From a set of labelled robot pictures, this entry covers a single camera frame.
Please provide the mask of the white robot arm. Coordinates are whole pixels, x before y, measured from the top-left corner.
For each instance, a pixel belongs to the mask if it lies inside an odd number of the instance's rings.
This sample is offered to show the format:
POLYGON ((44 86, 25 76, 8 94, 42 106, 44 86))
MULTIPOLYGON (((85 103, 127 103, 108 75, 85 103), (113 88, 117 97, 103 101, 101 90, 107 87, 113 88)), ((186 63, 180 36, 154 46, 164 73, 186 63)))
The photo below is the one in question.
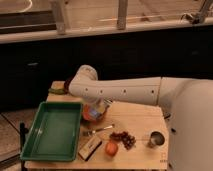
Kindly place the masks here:
POLYGON ((213 80, 148 77, 98 79, 81 66, 69 92, 89 103, 100 99, 159 106, 171 114, 168 171, 213 171, 213 80))

